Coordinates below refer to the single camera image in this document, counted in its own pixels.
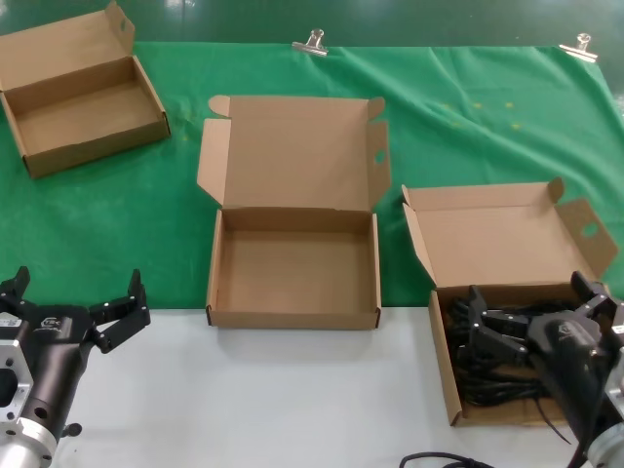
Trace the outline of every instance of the green tablecloth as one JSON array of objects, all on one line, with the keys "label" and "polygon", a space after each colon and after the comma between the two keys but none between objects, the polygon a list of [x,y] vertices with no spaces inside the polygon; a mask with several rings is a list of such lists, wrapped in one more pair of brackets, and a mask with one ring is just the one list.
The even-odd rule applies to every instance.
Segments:
[{"label": "green tablecloth", "polygon": [[[563,176],[624,246],[624,126],[596,65],[555,48],[332,48],[138,43],[172,138],[41,180],[0,120],[0,279],[30,268],[41,303],[122,294],[140,268],[152,307],[205,304],[217,204],[196,185],[208,99],[386,99],[394,185],[377,206],[383,305],[432,288],[401,208],[410,187]],[[605,280],[624,295],[624,261]]]}]

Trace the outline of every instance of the white table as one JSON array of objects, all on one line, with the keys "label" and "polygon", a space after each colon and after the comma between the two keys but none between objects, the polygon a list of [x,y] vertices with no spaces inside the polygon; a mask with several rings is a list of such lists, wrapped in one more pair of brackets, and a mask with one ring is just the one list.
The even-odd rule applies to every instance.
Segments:
[{"label": "white table", "polygon": [[425,309],[384,309],[377,331],[218,330],[203,311],[154,311],[93,351],[67,422],[84,431],[54,468],[397,468],[423,450],[564,468],[574,451],[548,428],[449,427]]}]

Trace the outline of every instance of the metal clip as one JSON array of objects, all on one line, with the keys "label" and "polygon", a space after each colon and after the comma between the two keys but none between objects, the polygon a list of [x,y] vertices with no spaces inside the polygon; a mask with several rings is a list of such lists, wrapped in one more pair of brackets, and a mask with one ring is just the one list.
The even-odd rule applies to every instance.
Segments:
[{"label": "metal clip", "polygon": [[310,38],[305,44],[300,42],[293,42],[292,47],[298,51],[307,52],[308,54],[314,54],[315,56],[324,57],[328,54],[328,50],[321,45],[321,39],[323,39],[323,29],[313,29],[310,33]]},{"label": "metal clip", "polygon": [[564,49],[567,54],[570,54],[573,57],[589,61],[590,63],[595,63],[598,56],[596,54],[590,54],[589,52],[587,52],[587,46],[592,40],[592,36],[590,36],[586,32],[581,32],[578,36],[576,36],[576,39],[578,39],[576,48],[564,45],[560,45],[559,47]]}]

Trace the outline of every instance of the box flap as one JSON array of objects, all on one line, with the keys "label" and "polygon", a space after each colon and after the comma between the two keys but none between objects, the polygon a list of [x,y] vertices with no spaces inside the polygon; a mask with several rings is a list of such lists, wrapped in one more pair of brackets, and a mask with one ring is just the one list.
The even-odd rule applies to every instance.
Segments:
[{"label": "box flap", "polygon": [[0,89],[8,91],[132,54],[135,27],[113,1],[100,12],[0,37]]},{"label": "box flap", "polygon": [[383,99],[227,97],[204,127],[198,183],[221,205],[369,211],[391,185]]},{"label": "box flap", "polygon": [[416,255],[441,288],[598,279],[618,252],[586,200],[557,204],[560,178],[403,193]]}]

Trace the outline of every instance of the cardboard box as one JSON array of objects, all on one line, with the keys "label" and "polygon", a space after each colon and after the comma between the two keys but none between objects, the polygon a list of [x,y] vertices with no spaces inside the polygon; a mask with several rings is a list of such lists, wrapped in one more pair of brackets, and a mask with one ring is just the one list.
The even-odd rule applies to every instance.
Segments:
[{"label": "cardboard box", "polygon": [[383,99],[210,100],[198,183],[221,205],[209,324],[369,330],[381,307],[376,216],[391,185]]},{"label": "cardboard box", "polygon": [[115,2],[0,37],[0,98],[31,176],[169,136],[134,39]]},{"label": "cardboard box", "polygon": [[[481,287],[490,304],[578,300],[569,285],[572,272],[598,280],[617,246],[587,200],[560,203],[560,178],[403,191],[416,255],[436,284],[429,313],[449,424],[541,422],[531,400],[492,408],[461,402],[445,336],[449,304],[466,297],[470,285]],[[542,405],[551,420],[563,419],[554,401]]]}]

